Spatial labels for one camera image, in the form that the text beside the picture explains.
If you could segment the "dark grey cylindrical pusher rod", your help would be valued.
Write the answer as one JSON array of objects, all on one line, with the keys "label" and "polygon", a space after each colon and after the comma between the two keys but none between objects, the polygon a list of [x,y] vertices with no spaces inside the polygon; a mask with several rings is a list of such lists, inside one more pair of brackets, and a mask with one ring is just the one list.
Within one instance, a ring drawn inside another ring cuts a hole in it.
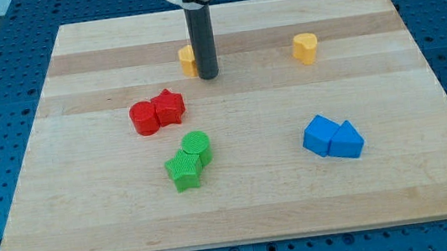
[{"label": "dark grey cylindrical pusher rod", "polygon": [[197,74],[203,80],[214,79],[218,76],[219,66],[209,6],[204,5],[200,9],[185,10],[185,20]]}]

